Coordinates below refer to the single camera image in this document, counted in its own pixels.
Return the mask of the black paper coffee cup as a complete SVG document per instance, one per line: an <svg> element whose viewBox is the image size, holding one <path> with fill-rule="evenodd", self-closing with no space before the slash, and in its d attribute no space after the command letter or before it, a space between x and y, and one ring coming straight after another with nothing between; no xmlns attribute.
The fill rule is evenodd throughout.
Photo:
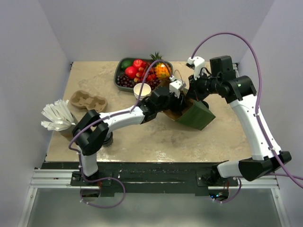
<svg viewBox="0 0 303 227"><path fill-rule="evenodd" d="M112 144L113 144L113 133L111 132L105 137L102 146L107 148L110 147Z"/></svg>

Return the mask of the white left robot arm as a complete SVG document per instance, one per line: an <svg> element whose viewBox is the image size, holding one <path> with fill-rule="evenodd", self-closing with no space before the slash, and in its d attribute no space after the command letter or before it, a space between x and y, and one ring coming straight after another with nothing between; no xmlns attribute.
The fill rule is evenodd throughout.
<svg viewBox="0 0 303 227"><path fill-rule="evenodd" d="M97 152L113 140L113 131L130 125L147 123L159 112L180 113L185 108L183 88L157 87L150 96L127 109L99 114L88 111L72 131L71 143L76 143L81 179L86 185L98 181Z"/></svg>

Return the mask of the brown and green paper bag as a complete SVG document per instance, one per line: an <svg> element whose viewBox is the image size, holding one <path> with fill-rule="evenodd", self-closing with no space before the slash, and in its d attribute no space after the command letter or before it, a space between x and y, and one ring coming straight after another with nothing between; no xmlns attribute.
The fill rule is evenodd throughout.
<svg viewBox="0 0 303 227"><path fill-rule="evenodd" d="M187 98L187 86L182 91L186 96L187 107L180 113L173 112L172 98L174 95L169 91L169 84L169 79L163 80L153 92L160 97L160 111L170 119L200 131L215 119L215 115L201 101Z"/></svg>

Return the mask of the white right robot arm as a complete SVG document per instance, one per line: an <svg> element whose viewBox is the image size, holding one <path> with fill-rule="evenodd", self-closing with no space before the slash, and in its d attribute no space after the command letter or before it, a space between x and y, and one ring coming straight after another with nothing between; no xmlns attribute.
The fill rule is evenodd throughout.
<svg viewBox="0 0 303 227"><path fill-rule="evenodd" d="M250 146L250 158L213 166L213 184L221 186L234 176L253 181L291 161L290 152L282 151L273 138L262 112L255 112L260 108L256 106L257 92L252 80L248 76L237 77L230 56L212 58L211 69L206 72L202 57L190 57L186 65L194 71L188 78L187 96L203 100L210 94L218 94L224 98L237 115Z"/></svg>

